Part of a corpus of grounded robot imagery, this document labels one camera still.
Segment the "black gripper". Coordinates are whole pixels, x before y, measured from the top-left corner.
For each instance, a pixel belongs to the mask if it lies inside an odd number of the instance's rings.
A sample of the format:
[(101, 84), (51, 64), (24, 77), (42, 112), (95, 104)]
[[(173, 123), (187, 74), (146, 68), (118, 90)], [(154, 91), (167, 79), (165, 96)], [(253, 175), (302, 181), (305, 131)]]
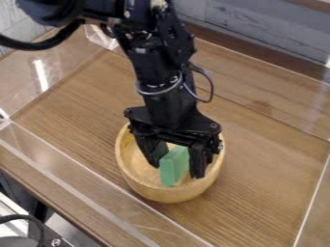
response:
[(213, 154), (221, 153), (221, 124), (198, 109), (186, 93), (145, 96), (145, 105), (127, 108), (130, 133), (149, 164), (159, 168), (167, 143), (189, 148), (191, 178), (203, 178)]

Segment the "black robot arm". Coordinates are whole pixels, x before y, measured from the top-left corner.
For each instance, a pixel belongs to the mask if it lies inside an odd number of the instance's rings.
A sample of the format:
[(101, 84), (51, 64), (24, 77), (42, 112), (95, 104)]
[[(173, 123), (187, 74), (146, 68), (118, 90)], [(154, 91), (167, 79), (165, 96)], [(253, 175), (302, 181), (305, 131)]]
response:
[(151, 166), (159, 167), (169, 144), (189, 148), (190, 175), (203, 178), (221, 152), (219, 123), (198, 109), (193, 62), (195, 37), (178, 18), (173, 0), (18, 0), (43, 25), (94, 20), (114, 37), (135, 72), (135, 90), (145, 104), (125, 115), (137, 145)]

